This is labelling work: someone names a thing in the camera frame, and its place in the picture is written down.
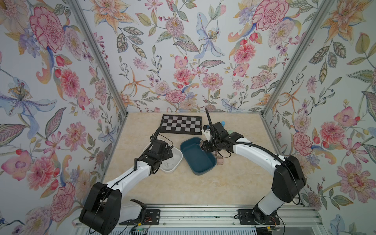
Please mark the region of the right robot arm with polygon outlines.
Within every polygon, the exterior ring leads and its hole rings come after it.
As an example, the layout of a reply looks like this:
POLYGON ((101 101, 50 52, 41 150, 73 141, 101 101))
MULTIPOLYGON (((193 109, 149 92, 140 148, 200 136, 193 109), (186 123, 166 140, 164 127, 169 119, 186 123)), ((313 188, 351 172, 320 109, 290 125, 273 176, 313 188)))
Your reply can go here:
POLYGON ((229 133, 220 122, 213 123, 208 109, 205 109, 209 124, 202 128, 206 140, 201 149, 207 153, 226 151, 237 154, 257 164, 272 177, 271 190, 254 207, 251 218, 256 224, 262 225, 269 218, 277 215, 277 210, 286 203, 300 197, 300 191, 306 186, 299 160, 290 156, 280 156, 270 150, 252 143, 242 134, 229 133))

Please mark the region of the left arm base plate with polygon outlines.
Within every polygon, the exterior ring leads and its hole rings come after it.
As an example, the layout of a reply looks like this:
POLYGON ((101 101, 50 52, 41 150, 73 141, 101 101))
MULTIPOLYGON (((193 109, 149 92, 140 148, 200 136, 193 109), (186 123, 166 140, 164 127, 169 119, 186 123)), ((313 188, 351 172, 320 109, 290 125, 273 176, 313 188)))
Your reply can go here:
POLYGON ((141 214, 136 219, 126 220, 121 222, 119 225, 129 225, 129 226, 141 226, 141 225, 159 225, 161 218, 161 210, 146 209, 142 211, 141 214))

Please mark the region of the teal storage box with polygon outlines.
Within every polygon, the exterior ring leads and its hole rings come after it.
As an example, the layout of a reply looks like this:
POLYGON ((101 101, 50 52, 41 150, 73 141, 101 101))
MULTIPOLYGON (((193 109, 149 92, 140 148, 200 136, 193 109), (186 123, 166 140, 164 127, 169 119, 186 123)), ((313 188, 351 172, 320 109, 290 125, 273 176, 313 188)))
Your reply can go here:
POLYGON ((195 175, 203 175, 217 165, 216 157, 211 152, 203 151, 201 143, 201 138, 194 137, 180 145, 181 152, 195 175))

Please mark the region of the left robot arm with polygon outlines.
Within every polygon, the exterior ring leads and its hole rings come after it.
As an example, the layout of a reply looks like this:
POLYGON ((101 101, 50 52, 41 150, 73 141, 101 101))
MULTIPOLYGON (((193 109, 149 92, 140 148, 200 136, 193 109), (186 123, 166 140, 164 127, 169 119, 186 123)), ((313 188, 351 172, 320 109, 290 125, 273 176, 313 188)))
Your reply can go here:
POLYGON ((107 183, 95 183, 87 196, 79 216, 79 222, 89 227, 90 232, 110 234, 117 225, 132 222, 141 225, 146 221, 146 204, 132 199, 122 205, 125 195, 145 178, 156 174, 163 161, 173 157, 173 145, 157 136, 151 137, 150 145, 134 166, 107 183))

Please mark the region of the white storage box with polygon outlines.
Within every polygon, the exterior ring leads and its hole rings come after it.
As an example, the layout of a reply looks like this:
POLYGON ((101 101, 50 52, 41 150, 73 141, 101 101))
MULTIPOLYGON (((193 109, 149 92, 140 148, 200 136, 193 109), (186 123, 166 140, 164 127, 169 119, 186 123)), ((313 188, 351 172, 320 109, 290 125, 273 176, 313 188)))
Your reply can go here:
POLYGON ((150 168, 150 174, 156 174, 160 169, 164 173, 173 173, 176 170, 177 166, 182 161, 183 154, 180 150, 178 150, 174 146, 172 148, 172 153, 173 153, 173 157, 168 159, 168 160, 163 161, 161 163, 159 169, 151 169, 150 168))

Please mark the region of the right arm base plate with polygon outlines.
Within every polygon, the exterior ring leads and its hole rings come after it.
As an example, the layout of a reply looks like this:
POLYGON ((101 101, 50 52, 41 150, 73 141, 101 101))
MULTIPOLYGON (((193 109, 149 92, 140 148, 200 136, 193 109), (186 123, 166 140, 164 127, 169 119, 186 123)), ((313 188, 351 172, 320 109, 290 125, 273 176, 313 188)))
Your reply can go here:
POLYGON ((253 209, 239 209, 237 210, 237 219, 241 225, 280 225, 280 219, 277 212, 274 211, 271 215, 265 215, 262 212, 253 209))

